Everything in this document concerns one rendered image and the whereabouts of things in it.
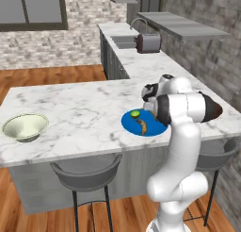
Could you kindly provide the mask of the grey sink basin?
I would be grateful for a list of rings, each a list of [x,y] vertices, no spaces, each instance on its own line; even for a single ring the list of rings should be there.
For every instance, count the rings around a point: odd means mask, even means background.
[[[130,49],[137,47],[137,36],[112,36],[111,39],[119,49]]]

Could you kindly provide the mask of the dark framed window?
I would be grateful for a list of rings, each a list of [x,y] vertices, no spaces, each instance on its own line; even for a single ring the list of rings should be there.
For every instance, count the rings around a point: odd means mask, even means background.
[[[67,29],[65,0],[0,0],[0,32]]]

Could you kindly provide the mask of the long grey wall shelf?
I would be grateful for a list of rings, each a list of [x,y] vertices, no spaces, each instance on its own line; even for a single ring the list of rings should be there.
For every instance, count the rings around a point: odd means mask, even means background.
[[[208,25],[178,16],[171,12],[139,12],[138,17],[145,19],[149,25],[166,31],[180,41],[200,41],[229,39],[233,35]]]

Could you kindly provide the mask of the pale green bowl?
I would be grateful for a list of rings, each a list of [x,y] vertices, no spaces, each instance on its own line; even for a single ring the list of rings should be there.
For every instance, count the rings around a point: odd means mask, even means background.
[[[5,121],[2,133],[19,142],[31,142],[46,129],[48,124],[48,118],[42,114],[24,113]]]

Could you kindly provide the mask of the tall grey cupboard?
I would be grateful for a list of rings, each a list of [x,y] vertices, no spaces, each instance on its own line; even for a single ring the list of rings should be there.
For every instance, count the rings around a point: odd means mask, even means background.
[[[127,5],[127,23],[130,24],[138,12],[160,12],[164,0],[136,0],[136,4]]]

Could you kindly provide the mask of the brown spotted banana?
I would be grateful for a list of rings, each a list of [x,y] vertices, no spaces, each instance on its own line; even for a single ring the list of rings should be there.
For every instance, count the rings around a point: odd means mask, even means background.
[[[141,127],[141,135],[146,134],[146,132],[147,132],[147,125],[146,125],[146,123],[143,120],[141,120],[141,119],[137,119],[137,123]]]

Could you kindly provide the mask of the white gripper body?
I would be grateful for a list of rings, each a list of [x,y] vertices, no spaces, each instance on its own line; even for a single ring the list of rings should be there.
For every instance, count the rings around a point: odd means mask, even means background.
[[[143,108],[148,111],[155,111],[156,110],[156,101],[145,102]]]

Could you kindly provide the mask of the grey island counter base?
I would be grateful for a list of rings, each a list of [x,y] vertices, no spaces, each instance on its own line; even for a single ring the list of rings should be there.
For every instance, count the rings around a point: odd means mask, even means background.
[[[148,178],[162,166],[167,147],[122,153],[118,172],[108,185],[109,198],[146,194]],[[8,169],[26,214],[72,207],[72,192],[64,188],[48,162]]]

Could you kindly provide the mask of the blue round plate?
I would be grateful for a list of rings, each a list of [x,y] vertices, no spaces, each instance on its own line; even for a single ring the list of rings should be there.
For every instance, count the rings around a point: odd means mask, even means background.
[[[133,110],[140,111],[139,117],[133,118],[131,116],[131,112]],[[138,136],[153,137],[164,133],[168,129],[164,124],[159,122],[150,111],[143,108],[137,108],[133,110],[127,111],[121,118],[121,124],[128,132]],[[137,123],[137,119],[141,119],[146,123],[146,134],[141,135],[141,127]]]

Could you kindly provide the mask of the small grey wall shelf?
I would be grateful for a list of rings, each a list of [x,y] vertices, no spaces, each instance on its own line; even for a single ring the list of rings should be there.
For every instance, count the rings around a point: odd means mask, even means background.
[[[137,0],[109,0],[109,1],[116,3],[116,4],[130,4],[130,5],[137,4]]]

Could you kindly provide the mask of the grey bar stool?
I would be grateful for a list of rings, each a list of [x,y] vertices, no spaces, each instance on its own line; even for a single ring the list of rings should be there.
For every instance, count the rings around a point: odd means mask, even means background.
[[[217,141],[204,141],[201,144],[201,151],[196,170],[198,172],[214,172],[208,206],[205,214],[200,216],[200,219],[204,219],[204,226],[206,226],[208,222],[219,170],[238,152],[238,150],[239,142],[237,139],[230,139],[224,144],[219,144]]]
[[[108,154],[51,162],[60,183],[72,192],[75,232],[79,232],[77,193],[104,189],[109,231],[113,232],[108,184],[114,179],[122,155]]]

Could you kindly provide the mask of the grey base cupboard run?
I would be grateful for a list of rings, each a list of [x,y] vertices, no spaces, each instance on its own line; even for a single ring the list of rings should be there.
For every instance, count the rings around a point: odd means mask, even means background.
[[[100,32],[101,62],[104,67],[104,74],[107,80],[129,79],[129,75],[123,68],[118,56],[111,45]]]

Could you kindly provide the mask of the dark red toaster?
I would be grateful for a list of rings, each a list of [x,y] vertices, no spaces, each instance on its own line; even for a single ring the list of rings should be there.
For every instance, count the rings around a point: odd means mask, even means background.
[[[159,53],[162,44],[160,34],[139,34],[137,36],[137,51],[140,54]]]

